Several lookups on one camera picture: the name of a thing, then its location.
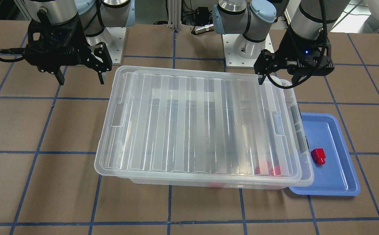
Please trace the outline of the black gripper, image-left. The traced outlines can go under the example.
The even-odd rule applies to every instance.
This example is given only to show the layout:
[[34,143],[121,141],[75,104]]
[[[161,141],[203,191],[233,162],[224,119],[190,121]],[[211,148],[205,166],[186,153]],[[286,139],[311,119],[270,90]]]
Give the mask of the black gripper, image-left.
[[58,25],[31,20],[24,58],[40,71],[55,73],[60,86],[65,83],[61,66],[84,65],[97,72],[101,85],[105,72],[112,70],[112,59],[104,42],[91,46],[86,39],[79,15]]

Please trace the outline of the black gripper, image-right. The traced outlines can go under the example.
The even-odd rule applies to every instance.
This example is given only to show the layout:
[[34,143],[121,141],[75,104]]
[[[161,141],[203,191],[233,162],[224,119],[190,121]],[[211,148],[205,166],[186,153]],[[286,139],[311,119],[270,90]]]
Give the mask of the black gripper, image-right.
[[297,86],[303,76],[327,76],[334,69],[331,44],[324,30],[318,31],[317,39],[310,40],[288,29],[278,50],[262,50],[254,63],[259,85],[263,85],[266,74],[279,70],[287,70],[293,76],[292,85]]

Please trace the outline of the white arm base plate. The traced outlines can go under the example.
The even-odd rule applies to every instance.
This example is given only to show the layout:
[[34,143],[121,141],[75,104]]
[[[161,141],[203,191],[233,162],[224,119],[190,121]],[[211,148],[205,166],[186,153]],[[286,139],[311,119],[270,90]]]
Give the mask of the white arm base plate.
[[242,34],[222,35],[226,66],[234,69],[253,69],[260,52],[264,49],[274,52],[269,34],[262,42],[248,41]]
[[91,46],[102,41],[105,42],[112,58],[112,64],[120,65],[125,46],[126,30],[127,28],[122,27],[105,28],[104,31],[97,36],[87,37],[87,42]]

